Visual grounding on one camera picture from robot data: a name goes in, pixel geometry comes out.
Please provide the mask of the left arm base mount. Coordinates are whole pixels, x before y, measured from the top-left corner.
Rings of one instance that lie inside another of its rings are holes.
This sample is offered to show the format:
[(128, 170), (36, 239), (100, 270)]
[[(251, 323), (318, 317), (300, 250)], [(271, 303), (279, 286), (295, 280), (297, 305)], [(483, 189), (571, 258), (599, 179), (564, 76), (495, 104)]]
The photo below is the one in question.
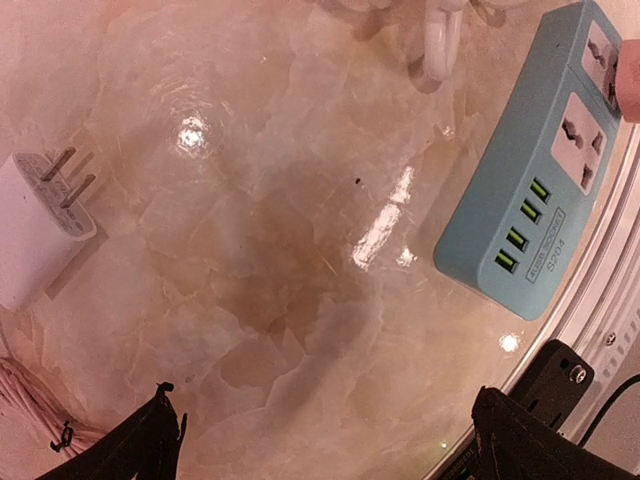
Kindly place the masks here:
[(595, 377), (594, 369), (558, 339), (546, 342), (508, 396), (558, 432)]

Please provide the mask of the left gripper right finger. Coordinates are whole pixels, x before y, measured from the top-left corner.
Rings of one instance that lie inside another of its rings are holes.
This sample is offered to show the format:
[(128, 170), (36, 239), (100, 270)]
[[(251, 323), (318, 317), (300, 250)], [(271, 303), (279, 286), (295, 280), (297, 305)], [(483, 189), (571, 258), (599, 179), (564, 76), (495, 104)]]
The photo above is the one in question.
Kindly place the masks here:
[(480, 389), (472, 419), (484, 479), (633, 479), (547, 428), (496, 388)]

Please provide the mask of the teal power strip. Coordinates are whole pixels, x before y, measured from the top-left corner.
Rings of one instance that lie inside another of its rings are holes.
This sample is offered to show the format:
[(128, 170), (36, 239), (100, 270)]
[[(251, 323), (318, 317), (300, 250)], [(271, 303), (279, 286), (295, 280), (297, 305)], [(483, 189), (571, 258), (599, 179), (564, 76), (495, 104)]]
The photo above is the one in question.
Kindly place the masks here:
[(437, 273), (532, 321), (583, 237), (622, 123), (621, 37), (595, 1), (546, 12), (433, 254)]

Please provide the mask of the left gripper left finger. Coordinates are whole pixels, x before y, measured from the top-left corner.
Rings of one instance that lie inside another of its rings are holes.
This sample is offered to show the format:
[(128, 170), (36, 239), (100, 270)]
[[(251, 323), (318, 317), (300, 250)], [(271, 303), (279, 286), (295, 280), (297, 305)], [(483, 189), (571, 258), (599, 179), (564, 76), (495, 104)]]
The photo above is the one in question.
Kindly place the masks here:
[(43, 479), (175, 479), (187, 417), (179, 417), (160, 383), (154, 396), (88, 450)]

